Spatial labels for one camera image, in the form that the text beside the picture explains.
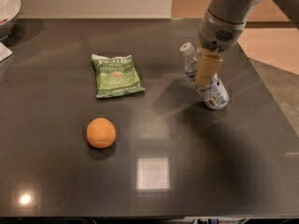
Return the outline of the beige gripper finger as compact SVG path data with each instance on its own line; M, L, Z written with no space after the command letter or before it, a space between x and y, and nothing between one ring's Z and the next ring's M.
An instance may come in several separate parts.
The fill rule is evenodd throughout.
M222 57L218 49L210 50L198 47L196 51L198 52L198 62L194 83L197 87L204 88L218 72L222 64Z

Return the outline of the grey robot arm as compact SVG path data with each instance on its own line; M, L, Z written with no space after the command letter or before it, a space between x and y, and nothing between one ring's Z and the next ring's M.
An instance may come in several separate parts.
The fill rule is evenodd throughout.
M221 52L233 47L245 29L247 18L262 0L210 0L199 26L201 56L195 85L204 88L222 63ZM272 0L299 28L299 0Z

